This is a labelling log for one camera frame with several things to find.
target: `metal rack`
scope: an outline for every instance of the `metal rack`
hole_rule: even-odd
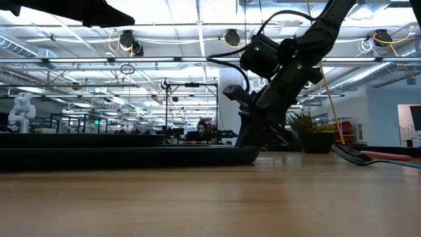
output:
[[[165,127],[168,128],[168,98],[170,96],[172,96],[172,94],[180,87],[180,86],[184,86],[186,88],[198,88],[200,86],[204,86],[206,87],[206,89],[208,89],[209,92],[211,92],[211,96],[215,96],[216,98],[216,105],[210,105],[209,107],[216,107],[216,120],[215,120],[215,125],[218,126],[218,108],[219,108],[219,100],[218,100],[218,84],[214,83],[214,84],[206,84],[206,83],[195,83],[195,82],[191,82],[191,83],[184,83],[184,84],[177,84],[177,83],[168,83],[165,87]],[[210,86],[214,86],[216,88],[216,93],[212,92],[212,90],[209,88]]]
[[[65,115],[62,113],[56,113],[56,114],[51,114],[50,115],[50,128],[53,128],[53,121],[54,121],[54,117],[61,117],[61,118],[66,118],[68,119],[68,125],[70,126],[70,121],[71,119],[75,118],[78,120],[78,133],[79,133],[79,129],[80,129],[80,122],[81,120],[83,120],[84,124],[83,126],[83,134],[85,133],[85,129],[86,129],[86,121],[87,120],[98,120],[98,134],[101,132],[101,120],[105,120],[105,133],[108,133],[108,119],[107,118],[103,118],[103,117],[99,117],[99,116],[95,116],[95,115],[87,115],[87,114],[73,114],[73,115]]]

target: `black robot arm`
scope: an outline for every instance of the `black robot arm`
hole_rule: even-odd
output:
[[[262,147],[267,132],[274,132],[288,144],[291,135],[284,129],[286,112],[291,105],[297,104],[295,98],[308,81],[314,84],[321,81],[322,73],[314,66],[332,50],[341,23],[355,2],[330,0],[301,37],[285,39],[280,45],[260,34],[262,29],[259,30],[245,48],[240,66],[267,78],[269,85],[251,95],[236,85],[228,86],[223,91],[224,95],[241,105],[241,128],[235,146]],[[410,2],[420,20],[421,2]]]

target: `white robot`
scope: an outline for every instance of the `white robot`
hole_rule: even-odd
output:
[[[9,113],[9,126],[16,130],[16,122],[20,124],[20,133],[28,133],[29,119],[35,118],[36,108],[31,105],[32,94],[20,92],[14,99],[12,111]]]

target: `table surface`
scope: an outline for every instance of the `table surface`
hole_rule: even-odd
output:
[[[421,236],[421,171],[336,155],[0,175],[0,236]]]

